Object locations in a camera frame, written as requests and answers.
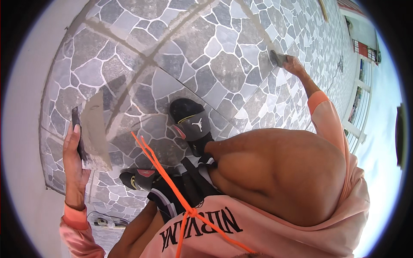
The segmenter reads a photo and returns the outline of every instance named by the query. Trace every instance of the stone pattern tile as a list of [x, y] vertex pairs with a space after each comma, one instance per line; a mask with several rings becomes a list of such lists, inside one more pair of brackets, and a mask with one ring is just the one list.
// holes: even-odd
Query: stone pattern tile
[[[243, 3], [276, 49], [299, 57], [342, 118], [356, 56], [337, 3], [326, 1], [329, 23], [316, 0]], [[343, 72], [337, 68], [340, 60]], [[62, 145], [71, 109], [98, 91], [104, 95], [113, 171], [93, 172], [88, 210], [130, 221], [147, 203], [147, 192], [124, 187], [120, 171], [152, 167], [130, 131], [145, 138], [165, 168], [184, 156], [197, 160], [167, 116], [168, 104], [179, 97], [204, 106], [216, 140], [268, 127], [315, 133], [301, 82], [271, 64], [258, 29], [234, 0], [101, 0], [89, 10], [58, 50], [42, 102], [45, 182], [62, 194]], [[123, 231], [93, 227], [96, 242], [108, 254]]]

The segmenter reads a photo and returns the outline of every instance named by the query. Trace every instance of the black shorts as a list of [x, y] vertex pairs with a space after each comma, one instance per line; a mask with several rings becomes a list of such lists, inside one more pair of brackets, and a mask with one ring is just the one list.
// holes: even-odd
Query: black shorts
[[[207, 171], [208, 167], [216, 168], [218, 165], [210, 154], [207, 153], [200, 157], [197, 168], [188, 158], [184, 158], [181, 163], [183, 165], [181, 175], [170, 175], [170, 177], [192, 208], [200, 204], [207, 196], [223, 195], [212, 184]], [[154, 179], [148, 199], [156, 203], [165, 223], [185, 211], [161, 175]]]

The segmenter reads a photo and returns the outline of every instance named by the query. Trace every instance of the slide sandal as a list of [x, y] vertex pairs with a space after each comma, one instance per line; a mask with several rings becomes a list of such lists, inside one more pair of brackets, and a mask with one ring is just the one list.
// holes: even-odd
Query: slide sandal
[[[165, 171], [170, 176], [180, 176], [179, 171], [173, 167], [166, 168]], [[160, 178], [161, 174], [156, 169], [125, 168], [119, 175], [124, 186], [147, 192], [152, 189], [152, 183]]]
[[202, 156], [207, 142], [213, 141], [204, 107], [191, 99], [176, 99], [169, 105], [169, 116], [175, 123], [174, 129], [188, 143], [192, 154]]

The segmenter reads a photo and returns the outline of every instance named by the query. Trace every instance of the hand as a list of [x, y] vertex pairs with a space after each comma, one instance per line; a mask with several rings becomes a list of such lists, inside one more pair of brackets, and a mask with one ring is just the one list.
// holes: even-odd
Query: hand
[[301, 78], [303, 75], [307, 74], [304, 66], [300, 63], [300, 60], [298, 60], [297, 57], [287, 55], [287, 62], [283, 62], [282, 65], [285, 70], [294, 74], [298, 78]]
[[77, 147], [80, 140], [80, 126], [69, 125], [63, 143], [63, 165], [66, 173], [66, 204], [76, 210], [85, 208], [85, 190], [90, 176], [90, 169], [82, 169], [82, 161]]

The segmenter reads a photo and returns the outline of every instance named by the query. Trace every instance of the pink hoodie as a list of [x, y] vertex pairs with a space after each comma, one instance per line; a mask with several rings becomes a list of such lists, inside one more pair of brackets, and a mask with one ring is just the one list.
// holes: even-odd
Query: pink hoodie
[[[230, 238], [273, 257], [353, 257], [370, 207], [364, 171], [349, 153], [347, 138], [334, 105], [322, 92], [308, 100], [317, 134], [340, 149], [347, 170], [342, 194], [331, 218], [312, 227], [300, 227], [245, 202], [225, 195], [208, 196], [198, 205], [200, 215], [219, 226]], [[175, 257], [182, 214], [169, 220], [146, 246], [141, 257]], [[74, 257], [103, 257], [94, 243], [86, 211], [65, 206], [60, 233]], [[245, 250], [232, 245], [197, 218], [188, 218], [182, 257], [233, 257]]]

